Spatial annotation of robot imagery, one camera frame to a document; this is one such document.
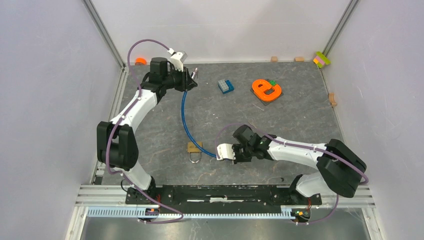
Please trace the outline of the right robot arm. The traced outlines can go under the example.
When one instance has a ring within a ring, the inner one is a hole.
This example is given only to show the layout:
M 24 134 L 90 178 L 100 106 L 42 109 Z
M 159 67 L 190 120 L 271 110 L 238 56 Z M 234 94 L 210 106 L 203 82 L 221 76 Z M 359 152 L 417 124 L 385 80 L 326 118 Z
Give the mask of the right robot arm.
M 315 194 L 332 194 L 353 198 L 359 186 L 369 178 L 367 165 L 338 139 L 328 143 L 304 143 L 271 134 L 260 135 L 249 125 L 241 125 L 232 135 L 236 144 L 217 146 L 220 159 L 249 162 L 252 158 L 286 161 L 313 168 L 315 172 L 302 174 L 289 189 L 289 199 L 302 204 Z

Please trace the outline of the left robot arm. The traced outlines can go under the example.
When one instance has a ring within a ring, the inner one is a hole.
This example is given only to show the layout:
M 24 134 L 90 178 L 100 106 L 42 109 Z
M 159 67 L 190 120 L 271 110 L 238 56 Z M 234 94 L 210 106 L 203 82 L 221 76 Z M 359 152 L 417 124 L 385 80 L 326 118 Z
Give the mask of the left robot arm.
M 164 57 L 154 57 L 149 71 L 127 106 L 110 121 L 101 121 L 96 128 L 97 160 L 104 163 L 112 174 L 122 174 L 133 188 L 139 188 L 138 197 L 145 204 L 157 198 L 155 181 L 138 162 L 139 148 L 135 132 L 168 90 L 188 92 L 197 87 L 198 69 L 181 71 Z

